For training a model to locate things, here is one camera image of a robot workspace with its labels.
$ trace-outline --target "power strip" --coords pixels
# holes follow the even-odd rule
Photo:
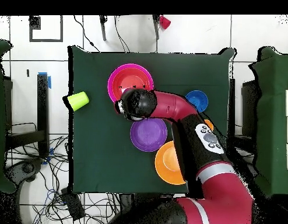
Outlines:
[[[79,220],[85,216],[85,210],[83,209],[80,198],[77,194],[68,192],[68,188],[61,190],[62,195],[60,195],[63,203],[67,205],[69,214],[74,221]]]

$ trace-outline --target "blue tape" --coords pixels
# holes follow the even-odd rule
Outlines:
[[[39,72],[39,75],[48,75],[47,72]],[[51,89],[52,88],[52,84],[51,84],[51,76],[48,76],[48,88]]]
[[[53,155],[53,154],[54,154],[54,148],[50,148],[49,154],[50,154],[50,155]],[[51,157],[47,157],[46,161],[43,162],[43,165],[48,164],[47,161],[49,162],[51,159],[52,159]]]
[[[48,76],[48,88],[51,89],[51,76]]]

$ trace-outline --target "red cup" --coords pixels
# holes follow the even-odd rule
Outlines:
[[[160,17],[160,25],[163,29],[167,29],[170,24],[171,21],[169,21],[167,18],[165,18],[164,16]]]

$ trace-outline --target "robot control buttons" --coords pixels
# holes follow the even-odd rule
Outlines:
[[[198,124],[195,131],[205,149],[213,153],[224,154],[216,135],[206,124]]]
[[[217,143],[216,135],[214,135],[212,133],[211,134],[210,133],[205,134],[203,138],[206,142],[211,142],[212,144]]]

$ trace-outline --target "purple plate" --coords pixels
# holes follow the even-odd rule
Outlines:
[[[132,124],[132,143],[141,151],[158,150],[167,139],[167,126],[159,118],[147,118]]]

